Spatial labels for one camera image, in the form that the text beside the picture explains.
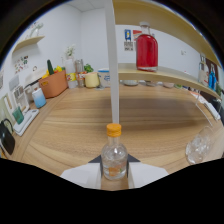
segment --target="kitchen counter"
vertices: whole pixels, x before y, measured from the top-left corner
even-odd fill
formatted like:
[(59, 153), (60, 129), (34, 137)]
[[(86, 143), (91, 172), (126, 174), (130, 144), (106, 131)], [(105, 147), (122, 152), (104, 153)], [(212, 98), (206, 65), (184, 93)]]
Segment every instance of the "kitchen counter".
[[(184, 89), (163, 86), (119, 86), (121, 142), (142, 163), (165, 168), (169, 174), (189, 163), (185, 148), (209, 122)], [(223, 154), (224, 129), (201, 103), (213, 125), (215, 145), (204, 161)], [(47, 104), (22, 137), (9, 159), (35, 165), (60, 176), (66, 169), (87, 164), (107, 142), (106, 125), (112, 122), (110, 88), (66, 89)], [(128, 189), (127, 178), (111, 182), (102, 177), (101, 189)]]

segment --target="white pole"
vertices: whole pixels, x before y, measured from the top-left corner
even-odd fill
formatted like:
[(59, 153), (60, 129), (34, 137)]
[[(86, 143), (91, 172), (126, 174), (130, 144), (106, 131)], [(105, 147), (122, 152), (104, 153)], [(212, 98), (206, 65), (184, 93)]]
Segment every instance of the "white pole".
[(119, 78), (113, 1), (104, 0), (104, 7), (106, 17), (108, 60), (111, 82), (112, 122), (119, 123)]

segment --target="shelf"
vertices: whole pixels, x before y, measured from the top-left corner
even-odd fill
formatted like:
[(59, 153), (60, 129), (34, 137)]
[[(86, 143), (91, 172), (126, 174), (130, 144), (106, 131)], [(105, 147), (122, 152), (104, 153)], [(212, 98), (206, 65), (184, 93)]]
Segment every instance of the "shelf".
[(159, 66), (157, 72), (146, 72), (137, 70), (135, 63), (120, 63), (118, 64), (118, 74), (119, 80), (147, 80), (189, 86), (221, 100), (215, 91), (199, 83), (195, 77), (174, 69)]
[(16, 45), (15, 49), (13, 50), (13, 52), (14, 52), (14, 51), (17, 51), (17, 50), (19, 50), (19, 49), (21, 49), (21, 48), (23, 48), (23, 47), (26, 47), (26, 46), (28, 46), (28, 45), (36, 44), (37, 42), (39, 42), (39, 41), (40, 41), (41, 39), (43, 39), (43, 38), (44, 38), (44, 36), (38, 36), (38, 37), (31, 37), (31, 38), (29, 38), (29, 39), (20, 41), (20, 42)]
[(190, 22), (182, 19), (169, 8), (158, 6), (156, 3), (140, 0), (113, 0), (116, 25), (139, 26), (139, 22), (147, 21), (155, 30), (174, 36), (206, 58), (222, 67), (213, 52), (210, 44), (197, 31)]

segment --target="basket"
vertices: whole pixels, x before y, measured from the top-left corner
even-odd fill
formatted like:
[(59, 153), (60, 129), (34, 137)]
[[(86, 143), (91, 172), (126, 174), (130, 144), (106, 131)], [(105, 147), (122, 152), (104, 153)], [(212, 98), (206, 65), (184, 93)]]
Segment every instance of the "basket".
[(38, 82), (46, 99), (58, 96), (68, 88), (65, 70), (40, 79)]

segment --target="orange bottle cap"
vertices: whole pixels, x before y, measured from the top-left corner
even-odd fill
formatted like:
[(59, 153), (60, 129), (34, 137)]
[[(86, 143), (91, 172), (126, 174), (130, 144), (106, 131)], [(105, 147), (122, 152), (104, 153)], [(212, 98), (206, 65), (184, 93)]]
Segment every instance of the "orange bottle cap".
[(119, 137), (121, 135), (121, 125), (111, 123), (107, 125), (107, 135), (109, 137)]

